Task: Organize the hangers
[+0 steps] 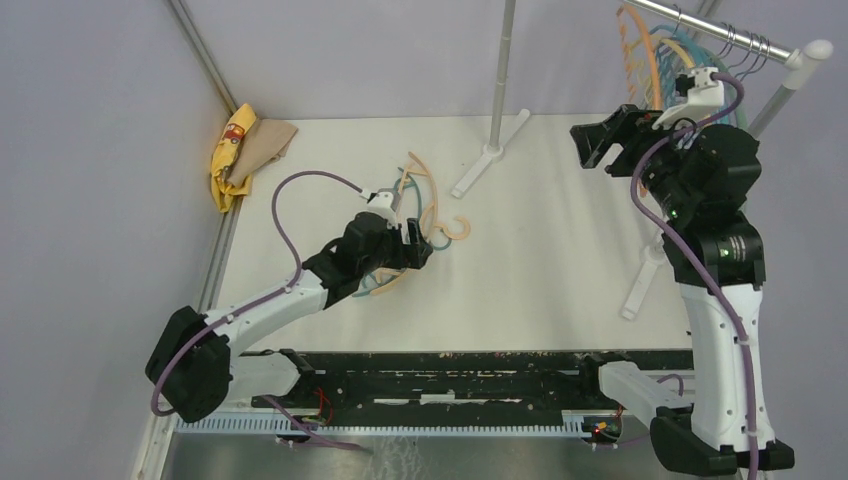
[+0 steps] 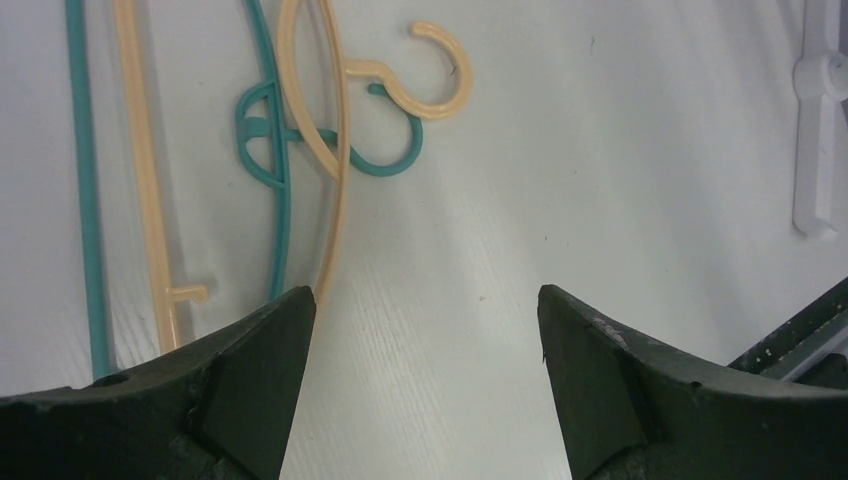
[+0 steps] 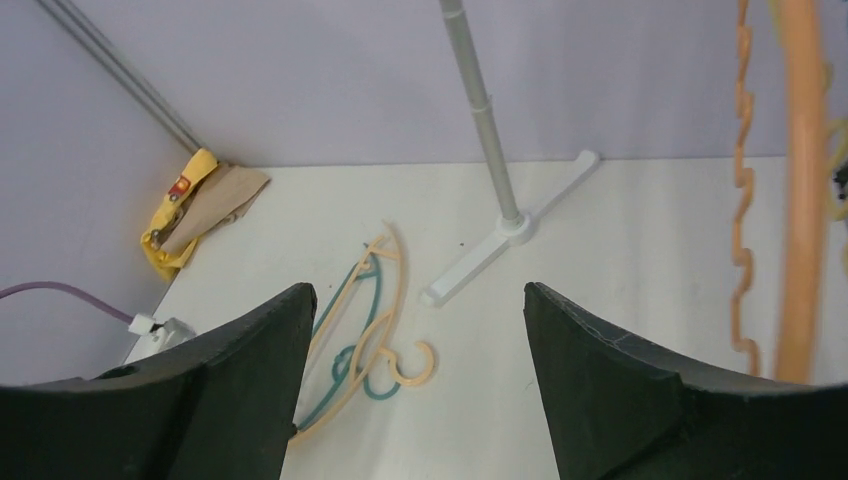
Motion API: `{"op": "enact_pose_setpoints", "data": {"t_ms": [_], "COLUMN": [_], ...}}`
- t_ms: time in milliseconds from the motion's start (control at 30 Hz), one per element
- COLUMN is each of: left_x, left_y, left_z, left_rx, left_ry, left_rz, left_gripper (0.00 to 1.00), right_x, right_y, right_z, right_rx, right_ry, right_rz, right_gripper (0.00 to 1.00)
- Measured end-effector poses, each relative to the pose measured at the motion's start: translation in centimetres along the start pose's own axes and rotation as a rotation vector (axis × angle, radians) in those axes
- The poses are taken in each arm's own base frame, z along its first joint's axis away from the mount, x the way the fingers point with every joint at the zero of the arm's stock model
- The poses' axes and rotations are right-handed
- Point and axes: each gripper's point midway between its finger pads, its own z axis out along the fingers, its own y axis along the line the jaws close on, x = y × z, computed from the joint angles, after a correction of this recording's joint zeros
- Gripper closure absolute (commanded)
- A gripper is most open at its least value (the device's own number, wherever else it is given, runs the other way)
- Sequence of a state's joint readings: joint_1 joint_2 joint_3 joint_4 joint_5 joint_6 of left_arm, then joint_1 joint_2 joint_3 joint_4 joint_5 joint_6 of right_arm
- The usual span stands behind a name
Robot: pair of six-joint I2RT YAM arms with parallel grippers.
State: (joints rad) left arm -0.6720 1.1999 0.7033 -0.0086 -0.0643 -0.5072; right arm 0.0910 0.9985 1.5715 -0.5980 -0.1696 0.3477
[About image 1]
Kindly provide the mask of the green wavy hanger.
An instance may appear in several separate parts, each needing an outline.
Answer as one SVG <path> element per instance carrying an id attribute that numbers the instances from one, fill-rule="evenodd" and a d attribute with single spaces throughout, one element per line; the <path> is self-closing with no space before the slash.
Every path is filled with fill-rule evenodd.
<path id="1" fill-rule="evenodd" d="M 758 73 L 767 62 L 767 59 L 761 58 L 760 53 L 755 53 L 754 59 L 750 62 L 749 65 L 747 65 L 747 61 L 743 59 L 741 61 L 740 66 L 728 66 L 725 64 L 720 54 L 716 54 L 710 49 L 703 46 L 700 47 L 700 51 L 704 56 L 705 66 L 715 67 L 721 72 L 730 73 L 740 81 L 744 81 L 748 76 L 751 76 L 754 73 Z M 718 119 L 716 121 L 716 124 L 727 124 L 746 130 L 748 128 L 749 122 L 745 106 L 741 104 L 731 114 L 722 117 L 721 119 Z"/>

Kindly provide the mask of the yellow wavy hanger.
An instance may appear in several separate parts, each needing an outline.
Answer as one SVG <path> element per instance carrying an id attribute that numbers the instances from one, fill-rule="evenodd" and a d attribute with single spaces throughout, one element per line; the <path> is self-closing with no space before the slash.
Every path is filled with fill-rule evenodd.
<path id="1" fill-rule="evenodd" d="M 677 75 L 695 68 L 696 63 L 692 55 L 677 40 L 661 34 L 652 35 L 651 40 L 654 45 L 660 97 L 663 104 L 666 105 L 676 99 L 675 81 Z M 631 72 L 636 74 L 638 85 L 643 94 L 643 103 L 646 106 L 652 106 L 655 82 L 651 77 L 648 61 L 643 57 L 638 57 L 634 61 Z"/>

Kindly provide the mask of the purple wavy hanger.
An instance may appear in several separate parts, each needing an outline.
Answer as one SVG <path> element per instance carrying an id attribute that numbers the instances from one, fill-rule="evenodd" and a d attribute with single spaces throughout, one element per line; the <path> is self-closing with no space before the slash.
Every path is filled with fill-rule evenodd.
<path id="1" fill-rule="evenodd" d="M 690 51 L 690 53 L 693 55 L 693 57 L 697 60 L 696 65 L 699 66 L 699 67 L 711 67 L 711 66 L 705 66 L 704 65 L 705 59 L 704 59 L 703 54 L 700 51 L 700 47 L 701 47 L 700 45 L 695 44 L 694 49 Z M 738 92 L 736 91 L 736 89 L 732 85 L 725 84 L 724 90 L 725 90 L 725 104 L 718 109 L 718 112 L 720 112 L 723 109 L 728 108 L 734 101 L 736 101 L 738 99 Z"/>

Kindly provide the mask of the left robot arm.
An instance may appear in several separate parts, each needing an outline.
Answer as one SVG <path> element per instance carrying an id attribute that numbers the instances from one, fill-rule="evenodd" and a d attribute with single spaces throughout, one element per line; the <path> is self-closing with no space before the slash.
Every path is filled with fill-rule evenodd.
<path id="1" fill-rule="evenodd" d="M 360 212 L 341 236 L 301 262 L 281 285 L 216 310 L 179 308 L 145 366 L 154 386 L 152 412 L 194 423 L 229 400 L 262 394 L 279 396 L 293 407 L 307 404 L 315 390 L 309 374 L 286 354 L 272 355 L 267 378 L 251 374 L 257 359 L 248 349 L 351 296 L 368 274 L 381 268 L 420 270 L 433 252 L 417 219 L 390 225 L 375 213 Z"/>

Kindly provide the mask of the peach plastic hanger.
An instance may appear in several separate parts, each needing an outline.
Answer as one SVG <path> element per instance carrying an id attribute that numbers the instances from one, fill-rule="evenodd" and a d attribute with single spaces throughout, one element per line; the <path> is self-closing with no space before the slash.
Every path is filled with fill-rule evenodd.
<path id="1" fill-rule="evenodd" d="M 421 169 L 425 173 L 432 174 L 429 167 L 415 153 L 409 152 L 408 157 L 409 157 L 409 162 L 402 169 L 405 169 L 408 165 L 410 165 L 413 169 Z M 430 188 L 427 186 L 427 184 L 424 180 L 418 179 L 418 182 L 419 182 L 419 185 L 423 189 L 424 201 L 426 203 L 428 203 L 429 200 L 430 200 L 430 195 L 431 195 Z M 449 237 L 454 239 L 453 243 L 456 242 L 456 241 L 465 240 L 471 234 L 471 224 L 468 221 L 468 219 L 463 217 L 463 216 L 456 216 L 454 218 L 454 221 L 461 226 L 461 229 L 458 232 L 451 231 L 448 228 L 448 226 L 440 220 L 439 207 L 438 207 L 438 223 L 437 223 L 437 226 L 441 227 L 444 230 L 444 232 L 448 234 Z M 435 237 L 432 239 L 432 241 L 429 241 L 425 237 L 426 230 L 422 229 L 422 232 L 424 234 L 424 238 L 430 243 L 430 245 L 431 244 L 442 245 L 446 241 L 446 239 L 442 235 L 439 235 L 439 234 L 436 234 Z"/>

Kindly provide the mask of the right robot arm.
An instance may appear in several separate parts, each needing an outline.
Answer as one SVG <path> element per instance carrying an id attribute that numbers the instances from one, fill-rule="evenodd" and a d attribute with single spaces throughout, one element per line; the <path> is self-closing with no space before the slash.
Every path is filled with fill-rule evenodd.
<path id="1" fill-rule="evenodd" d="M 766 280 L 764 243 L 742 207 L 759 179 L 759 143 L 728 124 L 689 119 L 658 125 L 659 113 L 625 104 L 570 130 L 580 164 L 631 179 L 660 207 L 663 250 L 688 316 L 697 382 L 693 401 L 661 392 L 630 361 L 603 363 L 577 382 L 580 400 L 615 400 L 647 428 L 669 471 L 699 477 L 789 470 L 794 450 L 775 434 L 762 392 L 758 329 Z"/>

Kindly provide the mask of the orange wavy hanger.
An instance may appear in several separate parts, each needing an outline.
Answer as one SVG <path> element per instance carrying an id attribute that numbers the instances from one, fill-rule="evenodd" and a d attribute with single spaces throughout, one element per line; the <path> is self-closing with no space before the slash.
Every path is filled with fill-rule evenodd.
<path id="1" fill-rule="evenodd" d="M 651 36 L 661 33 L 650 33 L 647 24 L 642 19 L 636 9 L 628 4 L 624 4 L 616 11 L 616 22 L 620 35 L 620 45 L 623 54 L 623 65 L 625 73 L 625 81 L 627 86 L 628 102 L 636 104 L 640 108 L 663 110 L 677 103 L 676 99 L 669 104 L 664 105 L 661 100 L 659 90 L 659 78 L 657 74 L 657 66 L 655 63 L 654 45 Z M 649 71 L 653 81 L 655 82 L 654 100 L 652 106 L 646 106 L 643 103 L 643 94 L 638 85 L 636 74 L 632 73 L 632 66 L 638 57 L 643 57 L 649 63 Z"/>

